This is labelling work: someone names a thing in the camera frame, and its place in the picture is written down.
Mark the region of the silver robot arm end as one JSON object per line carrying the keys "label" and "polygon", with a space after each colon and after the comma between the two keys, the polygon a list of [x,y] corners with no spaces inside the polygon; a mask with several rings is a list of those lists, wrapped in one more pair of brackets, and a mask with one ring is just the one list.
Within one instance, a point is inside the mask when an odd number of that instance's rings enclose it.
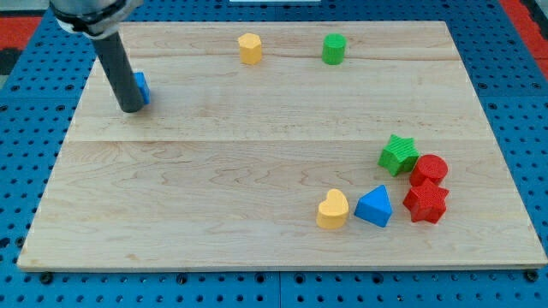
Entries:
{"label": "silver robot arm end", "polygon": [[116,33],[119,24],[144,1],[50,0],[49,3],[61,29],[97,40]]}

